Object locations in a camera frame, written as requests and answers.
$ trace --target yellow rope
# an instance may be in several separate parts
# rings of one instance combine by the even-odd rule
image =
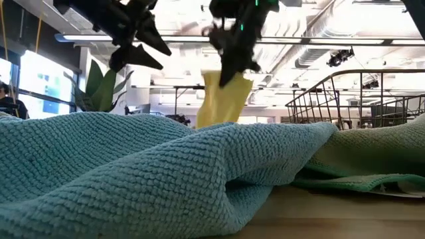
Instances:
[[[37,39],[35,41],[35,53],[37,53],[39,51],[39,43],[40,43],[40,30],[41,30],[41,23],[43,22],[41,20],[43,14],[40,14],[39,17],[39,29],[37,30]]]
[[[2,33],[3,33],[3,44],[5,45],[5,56],[6,56],[6,60],[9,61],[9,53],[7,52],[7,40],[6,40],[5,15],[4,15],[4,10],[3,10],[3,1],[0,3],[0,16],[1,16],[1,30],[2,30]],[[10,92],[11,92],[11,95],[12,95],[13,103],[16,104],[16,97],[15,97],[15,92],[14,92],[15,88],[13,87],[12,80],[9,83],[9,88],[10,88]],[[15,109],[15,113],[16,113],[16,116],[19,118],[18,109]]]
[[[0,4],[0,14],[1,14],[1,30],[3,31],[3,43],[5,44],[6,60],[9,61],[9,54],[7,52],[7,41],[6,41],[6,30],[5,30],[5,17],[4,17],[4,14],[3,14],[3,1]]]

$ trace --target table surface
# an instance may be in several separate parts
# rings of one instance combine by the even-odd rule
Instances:
[[[425,239],[425,200],[276,187],[241,232],[214,239]]]

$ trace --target window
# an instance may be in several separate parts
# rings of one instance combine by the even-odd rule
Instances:
[[[0,58],[0,81],[9,84],[12,78],[12,63]]]
[[[27,50],[21,57],[19,89],[70,102],[72,83],[64,72],[74,75],[73,71]]]
[[[67,104],[43,100],[24,94],[19,94],[19,99],[24,102],[31,119],[44,119],[69,114],[70,112],[70,106]]]

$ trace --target microfiber cloth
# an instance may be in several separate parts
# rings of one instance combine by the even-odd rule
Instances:
[[[394,127],[337,131],[294,185],[385,193],[385,184],[425,191],[425,115]]]
[[[75,113],[0,117],[0,238],[198,238],[239,231],[336,131]]]
[[[252,89],[252,81],[237,72],[224,87],[220,87],[220,71],[203,72],[205,99],[197,114],[196,128],[217,123],[237,122]]]

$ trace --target potted plant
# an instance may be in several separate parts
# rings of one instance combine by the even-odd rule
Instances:
[[[71,80],[72,85],[74,86],[75,104],[83,112],[112,111],[116,107],[118,100],[126,93],[126,91],[119,94],[115,102],[113,102],[114,94],[117,94],[124,88],[127,81],[130,79],[131,74],[133,74],[133,71],[126,75],[123,82],[115,85],[117,74],[112,70],[108,70],[106,74],[103,75],[98,63],[92,60],[86,83],[86,91],[83,92],[77,86],[75,81],[73,81],[72,77],[64,72],[64,76]]]

